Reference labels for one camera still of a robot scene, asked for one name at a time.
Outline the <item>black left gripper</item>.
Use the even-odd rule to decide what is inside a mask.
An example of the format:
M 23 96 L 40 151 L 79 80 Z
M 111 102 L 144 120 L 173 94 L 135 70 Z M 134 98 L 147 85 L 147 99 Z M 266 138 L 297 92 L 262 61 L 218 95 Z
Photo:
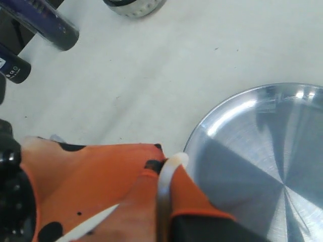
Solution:
M 121 202 L 159 144 L 81 146 L 14 139 L 1 119 L 1 241 L 55 241 Z

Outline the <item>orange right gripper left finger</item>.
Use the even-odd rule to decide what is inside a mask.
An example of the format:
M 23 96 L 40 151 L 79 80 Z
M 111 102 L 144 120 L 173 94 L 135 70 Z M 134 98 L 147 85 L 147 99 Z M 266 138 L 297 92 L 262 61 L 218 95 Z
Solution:
M 148 160 L 116 209 L 71 241 L 166 241 L 167 230 L 157 208 L 157 183 L 165 162 Z

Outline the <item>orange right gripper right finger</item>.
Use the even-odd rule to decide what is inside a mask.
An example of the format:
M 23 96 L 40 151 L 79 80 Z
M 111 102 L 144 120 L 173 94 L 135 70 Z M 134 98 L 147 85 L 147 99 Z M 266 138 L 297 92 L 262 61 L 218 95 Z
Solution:
M 166 162 L 171 212 L 167 241 L 267 241 L 212 205 L 179 162 Z

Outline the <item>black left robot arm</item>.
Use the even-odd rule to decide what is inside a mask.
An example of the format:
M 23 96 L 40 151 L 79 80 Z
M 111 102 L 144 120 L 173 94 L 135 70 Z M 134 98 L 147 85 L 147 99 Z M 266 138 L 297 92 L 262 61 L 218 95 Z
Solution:
M 22 37 L 20 24 L 39 34 L 59 50 L 71 49 L 79 39 L 76 27 L 48 1 L 1 1 L 1 9 L 16 21 L 15 31 Z M 24 82 L 31 64 L 1 45 L 1 99 L 6 81 Z M 35 232 L 36 206 L 30 182 L 20 168 L 20 144 L 12 126 L 1 120 L 1 241 L 31 241 Z

